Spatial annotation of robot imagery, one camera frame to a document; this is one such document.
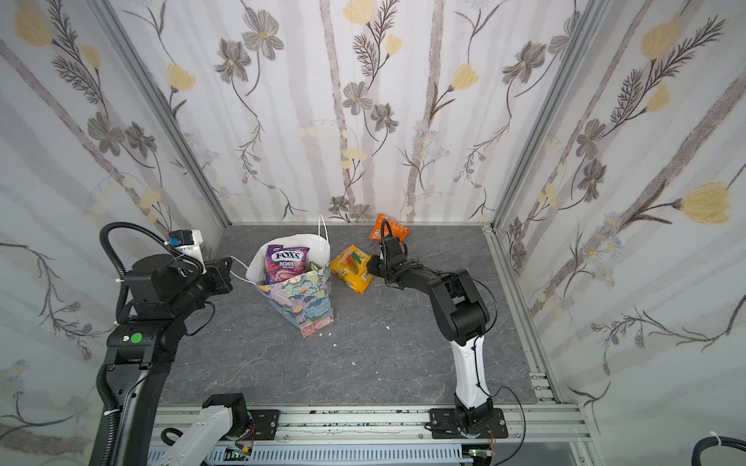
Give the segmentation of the yellow snack bag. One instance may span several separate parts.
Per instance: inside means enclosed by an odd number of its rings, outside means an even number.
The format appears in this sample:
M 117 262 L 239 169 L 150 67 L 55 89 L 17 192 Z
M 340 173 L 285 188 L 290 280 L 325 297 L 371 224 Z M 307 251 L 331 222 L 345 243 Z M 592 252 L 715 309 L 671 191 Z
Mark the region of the yellow snack bag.
M 371 256 L 356 246 L 349 246 L 331 262 L 331 271 L 351 290 L 363 294 L 372 282 L 367 265 Z

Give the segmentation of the purple snack packet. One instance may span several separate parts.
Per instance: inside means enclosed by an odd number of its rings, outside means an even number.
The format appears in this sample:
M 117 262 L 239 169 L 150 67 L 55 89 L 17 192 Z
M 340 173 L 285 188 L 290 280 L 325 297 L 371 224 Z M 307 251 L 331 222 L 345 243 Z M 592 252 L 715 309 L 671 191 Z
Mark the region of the purple snack packet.
M 265 282 L 274 285 L 304 274 L 309 252 L 308 247 L 269 245 L 264 256 Z

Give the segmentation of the white paper bag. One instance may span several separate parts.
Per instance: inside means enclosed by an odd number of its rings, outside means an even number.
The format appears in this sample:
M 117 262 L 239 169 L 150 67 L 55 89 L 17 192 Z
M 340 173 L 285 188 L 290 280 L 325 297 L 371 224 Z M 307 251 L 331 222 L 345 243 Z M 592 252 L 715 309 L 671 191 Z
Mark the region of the white paper bag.
M 285 282 L 268 285 L 265 282 L 264 256 L 271 244 L 286 247 L 308 247 L 307 270 Z M 275 238 L 263 244 L 249 264 L 235 260 L 245 269 L 233 277 L 249 283 L 269 305 L 293 324 L 303 337 L 309 337 L 334 322 L 331 293 L 331 248 L 326 219 L 320 216 L 314 233 L 299 233 Z

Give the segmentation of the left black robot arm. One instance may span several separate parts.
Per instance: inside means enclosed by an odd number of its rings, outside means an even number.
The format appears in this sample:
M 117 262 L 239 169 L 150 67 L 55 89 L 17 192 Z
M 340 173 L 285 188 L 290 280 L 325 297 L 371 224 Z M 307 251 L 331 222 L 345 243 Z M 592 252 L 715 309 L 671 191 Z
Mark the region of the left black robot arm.
M 132 230 L 155 241 L 162 254 L 125 267 L 110 235 Z M 92 465 L 144 465 L 148 459 L 160 397 L 180 341 L 188 336 L 187 319 L 233 290 L 230 256 L 203 260 L 188 254 L 195 231 L 176 230 L 162 238 L 126 221 L 103 226 L 99 241 L 114 265 L 120 293 L 116 326 L 96 376 L 103 412 L 92 448 Z

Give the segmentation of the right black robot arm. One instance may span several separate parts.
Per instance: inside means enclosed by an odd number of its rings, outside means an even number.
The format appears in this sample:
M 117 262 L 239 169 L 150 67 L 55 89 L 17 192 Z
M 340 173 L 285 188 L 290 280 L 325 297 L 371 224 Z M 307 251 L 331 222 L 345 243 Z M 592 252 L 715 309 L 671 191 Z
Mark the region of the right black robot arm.
M 495 407 L 484 366 L 485 336 L 491 330 L 490 313 L 477 287 L 464 270 L 435 271 L 408 257 L 408 248 L 392 230 L 388 219 L 379 226 L 380 254 L 367 263 L 370 275 L 387 287 L 419 291 L 431 301 L 437 327 L 450 343 L 456 369 L 452 409 L 432 409 L 425 429 L 434 439 L 506 439 L 507 422 Z

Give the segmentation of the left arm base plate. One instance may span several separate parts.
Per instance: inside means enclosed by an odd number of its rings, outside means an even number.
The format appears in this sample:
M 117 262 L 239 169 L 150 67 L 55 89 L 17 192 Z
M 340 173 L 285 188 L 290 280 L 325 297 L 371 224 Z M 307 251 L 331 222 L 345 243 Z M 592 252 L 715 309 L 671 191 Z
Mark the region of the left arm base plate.
M 250 409 L 252 421 L 250 431 L 245 437 L 250 441 L 274 441 L 279 426 L 279 410 Z

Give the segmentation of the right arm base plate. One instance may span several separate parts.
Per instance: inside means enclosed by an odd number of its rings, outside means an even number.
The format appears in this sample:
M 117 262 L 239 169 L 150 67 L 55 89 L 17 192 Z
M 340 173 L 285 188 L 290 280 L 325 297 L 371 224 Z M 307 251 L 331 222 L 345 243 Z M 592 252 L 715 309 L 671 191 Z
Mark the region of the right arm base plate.
M 503 411 L 468 415 L 456 408 L 430 409 L 425 429 L 435 440 L 493 440 L 509 437 Z

